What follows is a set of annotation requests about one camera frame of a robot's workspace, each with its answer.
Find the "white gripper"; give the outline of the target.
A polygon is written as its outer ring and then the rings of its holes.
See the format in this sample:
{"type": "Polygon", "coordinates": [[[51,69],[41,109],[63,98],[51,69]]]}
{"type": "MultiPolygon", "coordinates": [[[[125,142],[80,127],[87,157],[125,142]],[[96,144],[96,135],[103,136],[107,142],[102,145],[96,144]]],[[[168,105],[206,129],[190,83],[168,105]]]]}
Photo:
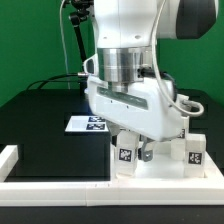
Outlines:
{"type": "Polygon", "coordinates": [[[108,82],[93,73],[97,70],[96,60],[97,55],[93,55],[83,63],[89,74],[87,88],[92,113],[145,136],[141,159],[151,161],[155,141],[167,141],[181,133],[181,113],[167,102],[155,78],[130,84],[127,93],[110,90],[108,82]]]}

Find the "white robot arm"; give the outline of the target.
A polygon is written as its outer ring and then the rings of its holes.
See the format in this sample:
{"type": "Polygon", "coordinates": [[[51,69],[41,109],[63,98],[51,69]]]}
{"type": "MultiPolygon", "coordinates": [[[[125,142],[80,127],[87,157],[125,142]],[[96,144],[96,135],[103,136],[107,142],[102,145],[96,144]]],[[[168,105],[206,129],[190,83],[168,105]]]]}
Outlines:
{"type": "Polygon", "coordinates": [[[218,7],[219,0],[93,0],[89,105],[94,114],[143,138],[144,161],[153,158],[154,142],[178,137],[184,117],[204,112],[159,71],[157,41],[202,37],[215,24],[218,7]]]}

